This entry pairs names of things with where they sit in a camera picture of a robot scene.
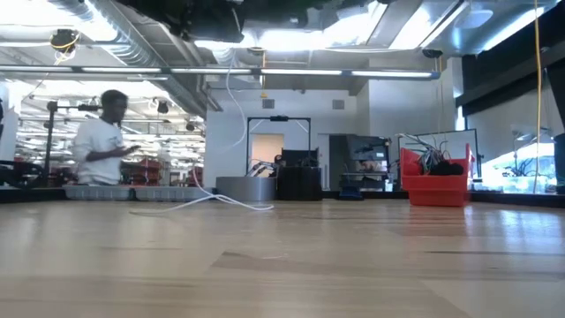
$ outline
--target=white cable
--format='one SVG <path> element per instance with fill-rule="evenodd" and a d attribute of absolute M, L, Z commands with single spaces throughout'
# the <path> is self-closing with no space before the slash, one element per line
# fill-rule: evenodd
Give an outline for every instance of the white cable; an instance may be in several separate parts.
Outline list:
<path fill-rule="evenodd" d="M 184 204 L 181 204 L 179 206 L 173 207 L 173 208 L 166 208 L 163 210 L 157 210 L 157 211 L 148 211 L 148 212 L 143 212 L 143 211 L 130 211 L 130 214 L 136 215 L 136 216 L 160 216 L 160 215 L 165 215 L 169 212 L 172 211 L 176 211 L 178 209 L 181 208 L 186 208 L 188 206 L 191 206 L 193 204 L 202 202 L 202 201 L 208 201 L 208 200 L 212 200 L 212 199 L 217 199 L 219 201 L 222 201 L 224 203 L 228 203 L 228 204 L 233 204 L 233 205 L 238 205 L 244 208 L 249 208 L 252 209 L 254 211 L 268 211 L 270 209 L 273 209 L 275 206 L 251 206 L 251 205 L 247 205 L 245 203 L 242 203 L 240 201 L 237 200 L 233 200 L 230 197 L 227 197 L 225 195 L 222 194 L 211 194 L 210 192 L 204 190 L 204 188 L 202 186 L 200 186 L 200 183 L 198 182 L 198 179 L 196 178 L 196 170 L 192 169 L 192 176 L 194 177 L 194 182 L 196 183 L 196 186 L 205 194 L 207 194 L 206 197 L 204 198 L 200 198 L 194 201 L 190 201 Z"/>
<path fill-rule="evenodd" d="M 233 13 L 233 17 L 236 20 L 237 29 L 241 33 L 241 26 L 239 25 L 239 20 L 237 19 L 236 11 L 234 9 L 232 9 L 231 12 Z M 228 74 L 226 75 L 226 90 L 228 91 L 228 95 L 230 95 L 231 100 L 236 104 L 237 108 L 239 109 L 239 112 L 241 113 L 241 120 L 243 122 L 244 131 L 241 134 L 241 138 L 239 138 L 238 141 L 236 141 L 233 145 L 226 147 L 220 153 L 227 152 L 228 150 L 232 149 L 233 147 L 239 145 L 245 139 L 245 136 L 247 135 L 247 122 L 246 122 L 246 119 L 245 119 L 244 109 L 241 107 L 241 105 L 239 105 L 239 102 L 237 102 L 236 97 L 234 97 L 234 95 L 231 93 L 231 89 L 230 89 L 230 74 L 231 74 L 231 69 L 233 69 L 233 64 L 235 62 L 236 62 L 236 52 L 234 50 L 233 57 L 231 58 L 231 62 L 230 62 L 230 68 L 228 69 Z"/>

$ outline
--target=person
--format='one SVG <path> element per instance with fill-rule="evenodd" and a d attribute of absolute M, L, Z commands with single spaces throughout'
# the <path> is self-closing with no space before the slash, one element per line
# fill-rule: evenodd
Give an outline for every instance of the person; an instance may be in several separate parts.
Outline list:
<path fill-rule="evenodd" d="M 74 140 L 73 154 L 79 164 L 80 185 L 117 185 L 122 158 L 139 149 L 138 146 L 124 147 L 119 128 L 127 110 L 127 95 L 109 90 L 101 99 L 102 115 L 80 125 Z"/>

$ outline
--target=metal frame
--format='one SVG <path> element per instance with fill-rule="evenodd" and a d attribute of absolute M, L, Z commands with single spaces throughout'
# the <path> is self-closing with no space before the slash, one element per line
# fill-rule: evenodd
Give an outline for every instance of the metal frame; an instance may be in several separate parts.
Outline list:
<path fill-rule="evenodd" d="M 249 124 L 253 120 L 268 120 L 271 122 L 278 122 L 278 123 L 288 123 L 291 120 L 305 120 L 308 123 L 308 156 L 310 156 L 312 152 L 312 119 L 309 117 L 286 117 L 285 121 L 276 121 L 273 120 L 276 117 L 248 117 L 247 118 L 247 144 L 246 144 L 246 151 L 245 151 L 245 174 L 249 171 L 249 135 L 251 132 L 249 131 Z"/>
<path fill-rule="evenodd" d="M 79 106 L 59 106 L 57 102 L 48 102 L 47 103 L 47 110 L 49 111 L 49 121 L 48 121 L 48 130 L 47 130 L 47 146 L 45 149 L 45 163 L 43 165 L 43 169 L 47 174 L 46 182 L 49 180 L 49 166 L 51 164 L 51 147 L 53 146 L 53 128 L 55 126 L 55 113 L 58 110 L 84 110 L 84 111 L 97 111 L 100 107 L 93 106 L 93 105 L 79 105 Z"/>

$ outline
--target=red bin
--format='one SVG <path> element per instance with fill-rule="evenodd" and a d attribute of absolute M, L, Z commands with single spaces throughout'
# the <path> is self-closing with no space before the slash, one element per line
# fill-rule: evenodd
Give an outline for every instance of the red bin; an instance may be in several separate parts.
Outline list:
<path fill-rule="evenodd" d="M 469 201 L 471 182 L 471 147 L 467 144 L 465 159 L 451 159 L 451 163 L 463 166 L 461 176 L 429 176 L 420 174 L 419 154 L 402 148 L 400 169 L 403 189 L 408 192 L 410 204 L 415 206 L 462 207 Z"/>

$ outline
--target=door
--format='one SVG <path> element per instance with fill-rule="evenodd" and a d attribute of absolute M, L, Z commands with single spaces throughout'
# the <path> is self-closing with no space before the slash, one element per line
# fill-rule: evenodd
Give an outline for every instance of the door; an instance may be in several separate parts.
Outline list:
<path fill-rule="evenodd" d="M 251 139 L 250 169 L 259 161 L 273 163 L 275 157 L 280 155 L 284 148 L 284 135 L 281 133 L 254 133 Z M 266 169 L 258 177 L 268 177 L 271 172 Z"/>

